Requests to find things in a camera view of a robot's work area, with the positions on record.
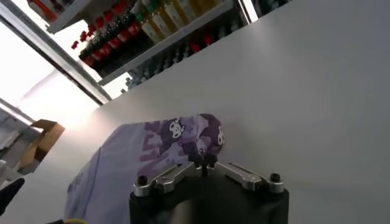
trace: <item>white table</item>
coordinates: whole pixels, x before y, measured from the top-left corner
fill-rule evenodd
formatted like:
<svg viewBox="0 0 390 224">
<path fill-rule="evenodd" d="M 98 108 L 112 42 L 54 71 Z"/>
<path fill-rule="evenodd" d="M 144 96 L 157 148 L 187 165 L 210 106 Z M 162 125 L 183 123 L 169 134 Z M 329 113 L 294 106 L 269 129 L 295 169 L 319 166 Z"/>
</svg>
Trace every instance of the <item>white table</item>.
<svg viewBox="0 0 390 224">
<path fill-rule="evenodd" d="M 220 159 L 285 178 L 291 223 L 387 223 L 389 7 L 294 0 L 173 66 L 65 131 L 0 222 L 60 218 L 120 124 L 206 112 L 223 123 Z"/>
</svg>

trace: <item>shelf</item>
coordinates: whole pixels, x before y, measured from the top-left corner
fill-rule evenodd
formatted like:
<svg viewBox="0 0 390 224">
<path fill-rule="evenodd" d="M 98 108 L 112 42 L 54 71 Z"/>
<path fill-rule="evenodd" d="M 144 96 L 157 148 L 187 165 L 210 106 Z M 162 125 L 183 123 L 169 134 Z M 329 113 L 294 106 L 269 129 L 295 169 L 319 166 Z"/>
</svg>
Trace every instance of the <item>shelf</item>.
<svg viewBox="0 0 390 224">
<path fill-rule="evenodd" d="M 77 18 L 84 8 L 92 0 L 75 0 L 53 23 L 48 27 L 49 33 L 57 33 L 62 29 L 78 22 L 82 18 Z"/>
<path fill-rule="evenodd" d="M 171 36 L 167 37 L 163 41 L 159 42 L 155 46 L 151 47 L 146 52 L 142 53 L 141 55 L 137 56 L 133 60 L 127 62 L 117 70 L 115 70 L 113 73 L 106 76 L 104 79 L 102 79 L 98 84 L 104 86 L 108 83 L 110 83 L 112 80 L 118 78 L 123 73 L 136 68 L 140 64 L 142 64 L 144 61 L 152 58 L 154 55 L 157 55 L 161 51 L 165 50 L 167 47 L 170 47 L 174 43 L 178 42 L 182 38 L 186 37 L 188 34 L 192 33 L 193 31 L 201 28 L 206 23 L 212 21 L 213 19 L 217 18 L 219 15 L 225 13 L 226 11 L 233 8 L 233 1 L 226 0 L 223 3 L 220 3 L 219 5 L 212 8 L 210 11 L 204 13 L 199 18 L 195 19 L 192 23 L 188 24 L 187 26 L 181 28 L 176 33 L 172 34 Z"/>
</svg>

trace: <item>black knob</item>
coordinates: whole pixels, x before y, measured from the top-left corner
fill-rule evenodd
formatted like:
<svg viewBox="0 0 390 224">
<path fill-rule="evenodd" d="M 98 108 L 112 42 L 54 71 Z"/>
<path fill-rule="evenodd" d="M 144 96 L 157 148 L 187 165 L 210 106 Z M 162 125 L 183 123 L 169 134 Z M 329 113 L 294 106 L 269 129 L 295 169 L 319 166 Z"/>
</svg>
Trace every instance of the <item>black knob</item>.
<svg viewBox="0 0 390 224">
<path fill-rule="evenodd" d="M 272 173 L 270 179 L 271 179 L 271 182 L 279 183 L 280 182 L 280 175 L 278 173 Z"/>
<path fill-rule="evenodd" d="M 138 179 L 137 179 L 137 183 L 140 186 L 147 185 L 147 176 L 139 176 Z"/>
</svg>

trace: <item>cardboard box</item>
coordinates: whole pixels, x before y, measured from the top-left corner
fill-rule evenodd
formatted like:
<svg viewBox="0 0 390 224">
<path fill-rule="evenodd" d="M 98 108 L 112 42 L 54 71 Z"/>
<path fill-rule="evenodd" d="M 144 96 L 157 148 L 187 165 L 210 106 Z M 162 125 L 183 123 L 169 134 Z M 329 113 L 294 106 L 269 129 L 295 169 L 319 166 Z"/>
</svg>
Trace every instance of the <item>cardboard box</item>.
<svg viewBox="0 0 390 224">
<path fill-rule="evenodd" d="M 19 168 L 27 166 L 34 162 L 35 159 L 42 162 L 43 158 L 48 154 L 65 130 L 65 128 L 57 122 L 43 119 L 34 122 L 30 126 L 42 128 L 43 131 L 41 132 L 41 135 L 29 145 L 26 153 L 21 158 Z"/>
</svg>

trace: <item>purple cartoon print fabric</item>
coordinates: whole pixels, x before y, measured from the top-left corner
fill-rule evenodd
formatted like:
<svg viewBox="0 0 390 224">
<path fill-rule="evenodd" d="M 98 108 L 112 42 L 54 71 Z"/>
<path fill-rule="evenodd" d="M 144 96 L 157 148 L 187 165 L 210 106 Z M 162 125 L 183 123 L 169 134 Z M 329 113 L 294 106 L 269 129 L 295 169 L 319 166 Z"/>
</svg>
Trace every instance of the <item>purple cartoon print fabric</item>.
<svg viewBox="0 0 390 224">
<path fill-rule="evenodd" d="M 65 218 L 128 224 L 137 176 L 153 178 L 170 164 L 217 155 L 223 144 L 221 123 L 210 114 L 122 125 L 69 185 Z"/>
</svg>

